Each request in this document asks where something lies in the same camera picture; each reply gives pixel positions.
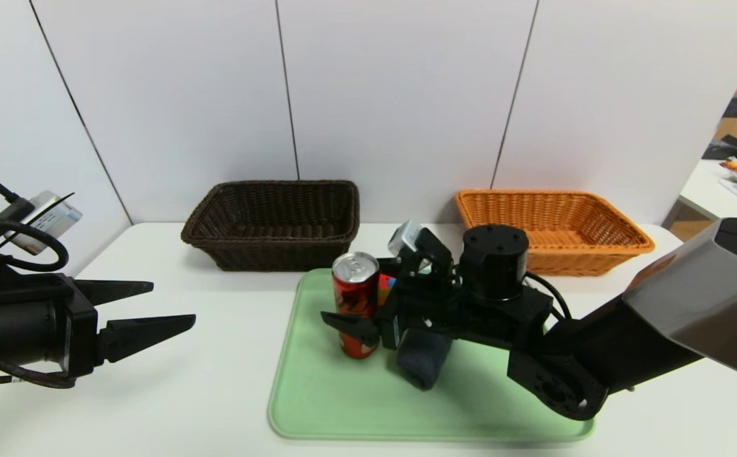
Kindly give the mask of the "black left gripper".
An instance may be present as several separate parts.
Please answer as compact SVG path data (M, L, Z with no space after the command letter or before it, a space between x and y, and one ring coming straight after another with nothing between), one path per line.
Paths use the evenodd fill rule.
M61 273L0 278L0 384L72 385L97 364L123 361L194 327L194 314L110 319L96 335L93 306L153 290L148 281L73 281Z

